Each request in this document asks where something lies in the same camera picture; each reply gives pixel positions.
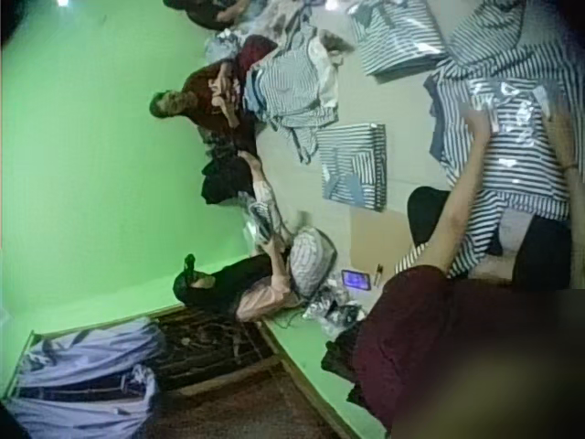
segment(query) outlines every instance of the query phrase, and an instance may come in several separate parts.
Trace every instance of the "maroon top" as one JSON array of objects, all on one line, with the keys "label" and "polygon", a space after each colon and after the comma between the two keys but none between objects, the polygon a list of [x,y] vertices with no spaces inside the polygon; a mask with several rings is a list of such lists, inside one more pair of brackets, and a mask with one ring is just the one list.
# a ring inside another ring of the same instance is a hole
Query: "maroon top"
[{"label": "maroon top", "polygon": [[367,407],[391,430],[403,402],[420,392],[419,378],[428,375],[422,371],[435,368],[442,351],[533,332],[547,321],[545,301],[533,295],[450,281],[431,266],[397,274],[362,324],[354,351]]},{"label": "maroon top", "polygon": [[235,59],[223,59],[208,65],[207,67],[191,74],[185,81],[182,91],[192,91],[197,96],[197,107],[187,108],[182,115],[188,117],[196,125],[210,131],[224,135],[233,135],[237,138],[247,138],[250,130],[250,117],[244,114],[241,102],[237,113],[240,124],[237,128],[229,127],[228,119],[219,107],[211,105],[212,93],[209,88],[209,80],[214,80],[221,64],[228,63],[232,70],[232,78],[238,78],[241,97],[243,95],[246,74],[255,62],[261,60],[276,48],[276,43],[258,35],[252,35],[246,39],[244,46]]}]

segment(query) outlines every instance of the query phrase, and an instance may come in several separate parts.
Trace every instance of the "folded striped shirt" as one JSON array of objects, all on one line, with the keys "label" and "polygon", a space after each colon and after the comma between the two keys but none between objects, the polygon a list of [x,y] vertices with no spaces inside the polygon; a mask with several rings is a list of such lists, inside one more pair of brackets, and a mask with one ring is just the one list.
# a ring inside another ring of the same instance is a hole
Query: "folded striped shirt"
[{"label": "folded striped shirt", "polygon": [[347,13],[366,75],[431,69],[447,55],[424,0],[365,0]]},{"label": "folded striped shirt", "polygon": [[386,127],[379,123],[317,132],[323,197],[360,208],[386,207]]}]

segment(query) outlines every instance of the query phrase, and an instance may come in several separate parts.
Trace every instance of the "black pants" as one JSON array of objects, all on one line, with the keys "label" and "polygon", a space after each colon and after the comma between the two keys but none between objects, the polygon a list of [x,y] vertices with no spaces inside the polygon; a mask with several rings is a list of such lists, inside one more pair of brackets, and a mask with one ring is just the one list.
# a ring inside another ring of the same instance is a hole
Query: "black pants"
[{"label": "black pants", "polygon": [[[410,234],[415,245],[427,242],[437,226],[449,192],[419,187],[409,197]],[[499,256],[498,233],[488,254]],[[559,221],[534,216],[516,256],[512,285],[525,291],[555,291],[569,286],[570,229]]]}]

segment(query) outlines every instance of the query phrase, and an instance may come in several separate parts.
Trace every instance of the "mobile phone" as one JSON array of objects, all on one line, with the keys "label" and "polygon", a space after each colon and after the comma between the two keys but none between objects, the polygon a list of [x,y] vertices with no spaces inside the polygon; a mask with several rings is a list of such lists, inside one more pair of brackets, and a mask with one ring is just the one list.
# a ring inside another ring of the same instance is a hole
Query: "mobile phone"
[{"label": "mobile phone", "polygon": [[358,290],[369,291],[372,284],[369,281],[368,273],[354,272],[353,270],[342,270],[341,278],[345,286],[357,288]]}]

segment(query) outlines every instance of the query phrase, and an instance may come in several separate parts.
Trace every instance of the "pink clothing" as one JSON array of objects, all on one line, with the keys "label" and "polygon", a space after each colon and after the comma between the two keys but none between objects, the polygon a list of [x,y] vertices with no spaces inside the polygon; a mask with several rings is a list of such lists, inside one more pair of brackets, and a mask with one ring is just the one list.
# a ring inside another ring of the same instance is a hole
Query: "pink clothing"
[{"label": "pink clothing", "polygon": [[258,320],[281,308],[294,308],[299,300],[291,291],[289,276],[266,277],[255,283],[239,301],[236,318],[241,322]]}]

